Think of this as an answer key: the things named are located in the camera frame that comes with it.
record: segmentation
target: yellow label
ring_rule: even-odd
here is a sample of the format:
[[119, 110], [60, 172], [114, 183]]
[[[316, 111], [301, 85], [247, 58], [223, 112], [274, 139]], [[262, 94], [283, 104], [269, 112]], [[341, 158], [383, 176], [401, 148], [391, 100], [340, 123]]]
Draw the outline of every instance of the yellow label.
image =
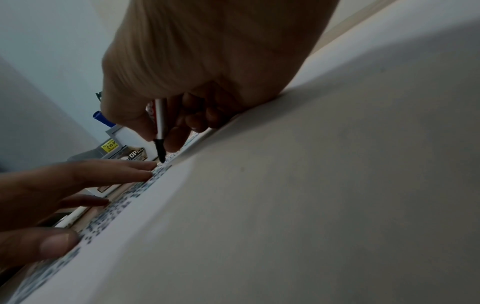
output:
[[118, 147], [118, 143], [113, 140], [113, 139], [110, 139], [109, 141], [107, 141], [106, 143], [104, 143], [101, 148], [104, 149], [105, 151], [107, 151], [107, 153], [110, 153], [111, 151], [115, 150], [116, 147]]

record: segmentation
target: skin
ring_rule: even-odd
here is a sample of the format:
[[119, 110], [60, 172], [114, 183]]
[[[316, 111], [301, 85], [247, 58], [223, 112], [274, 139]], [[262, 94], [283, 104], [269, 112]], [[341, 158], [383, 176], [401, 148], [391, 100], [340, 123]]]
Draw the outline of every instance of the skin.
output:
[[167, 151], [268, 102], [294, 77], [338, 0], [133, 0], [103, 59], [101, 109], [147, 140], [167, 98]]
[[106, 198], [76, 194], [89, 187], [147, 181], [156, 162], [89, 160], [0, 174], [0, 266], [24, 265], [68, 253], [76, 232], [35, 227], [63, 208], [104, 206]]

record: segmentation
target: blue marker cap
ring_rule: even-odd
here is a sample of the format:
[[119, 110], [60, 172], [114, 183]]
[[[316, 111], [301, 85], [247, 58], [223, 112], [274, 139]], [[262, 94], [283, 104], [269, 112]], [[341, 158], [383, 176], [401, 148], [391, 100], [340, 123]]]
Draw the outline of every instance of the blue marker cap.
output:
[[101, 123], [106, 124], [109, 127], [113, 127], [113, 126], [116, 125], [113, 122], [111, 122], [110, 120], [108, 120], [107, 118], [105, 118], [105, 116], [102, 114], [101, 111], [96, 111], [95, 114], [93, 115], [93, 118], [100, 121]]

